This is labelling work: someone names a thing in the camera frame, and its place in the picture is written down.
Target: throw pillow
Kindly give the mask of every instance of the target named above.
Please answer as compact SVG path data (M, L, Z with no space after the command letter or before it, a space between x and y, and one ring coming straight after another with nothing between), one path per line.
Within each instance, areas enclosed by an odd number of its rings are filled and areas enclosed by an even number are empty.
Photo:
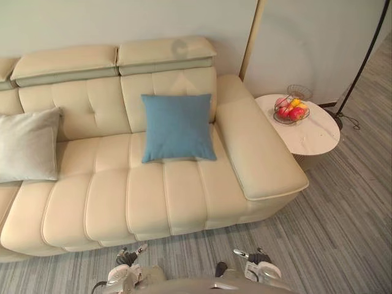
M174 157L216 160L208 123L210 94L141 98L147 116L143 163Z
M0 115L0 183L57 179L59 108Z

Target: wall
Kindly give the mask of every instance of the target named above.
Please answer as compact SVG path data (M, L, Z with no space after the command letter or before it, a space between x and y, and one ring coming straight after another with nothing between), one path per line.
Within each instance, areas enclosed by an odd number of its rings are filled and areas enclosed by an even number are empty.
M203 35L220 74L241 67L256 0L2 0L0 56L69 45Z
M300 84L315 103L337 101L362 63L383 2L267 1L245 84L255 97ZM379 39L390 31L391 7Z

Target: sofa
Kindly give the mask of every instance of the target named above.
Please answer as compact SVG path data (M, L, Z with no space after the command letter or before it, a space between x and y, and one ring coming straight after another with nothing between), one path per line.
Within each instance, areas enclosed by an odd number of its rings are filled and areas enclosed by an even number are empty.
M216 76L215 55L204 37L183 37L1 59L0 114L62 116L59 179L0 184L0 262L260 221L305 189L242 81ZM143 164L141 94L205 93L217 160Z

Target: fruit basket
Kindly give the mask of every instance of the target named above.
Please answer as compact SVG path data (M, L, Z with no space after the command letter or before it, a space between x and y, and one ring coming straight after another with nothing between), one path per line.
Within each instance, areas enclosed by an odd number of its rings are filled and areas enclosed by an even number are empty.
M304 101L312 96L311 91L300 85L290 85L287 92L275 102L274 119L282 124L293 124L307 118L310 110Z

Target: baseboard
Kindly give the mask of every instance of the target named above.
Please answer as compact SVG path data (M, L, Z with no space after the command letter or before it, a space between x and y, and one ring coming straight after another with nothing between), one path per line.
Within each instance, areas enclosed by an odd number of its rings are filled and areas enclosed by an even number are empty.
M319 104L319 107L321 108L334 107L336 104L337 102L324 103L324 104Z

